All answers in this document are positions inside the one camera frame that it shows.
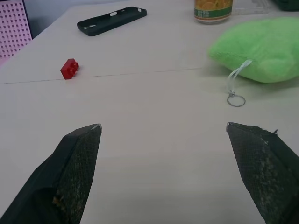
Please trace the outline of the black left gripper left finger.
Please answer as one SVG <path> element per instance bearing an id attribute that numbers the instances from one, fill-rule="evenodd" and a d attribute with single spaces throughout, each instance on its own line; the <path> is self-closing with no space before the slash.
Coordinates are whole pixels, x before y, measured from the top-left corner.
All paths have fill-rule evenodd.
<path id="1" fill-rule="evenodd" d="M 65 135 L 0 219 L 2 224 L 78 224 L 89 197 L 102 133 L 92 124 Z"/>

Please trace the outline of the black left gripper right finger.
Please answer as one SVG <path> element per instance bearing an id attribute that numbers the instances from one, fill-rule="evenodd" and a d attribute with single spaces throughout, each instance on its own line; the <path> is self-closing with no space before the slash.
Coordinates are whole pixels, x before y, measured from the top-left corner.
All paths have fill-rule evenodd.
<path id="1" fill-rule="evenodd" d="M 299 157 L 257 126 L 226 127 L 242 181 L 267 224 L 299 222 Z"/>

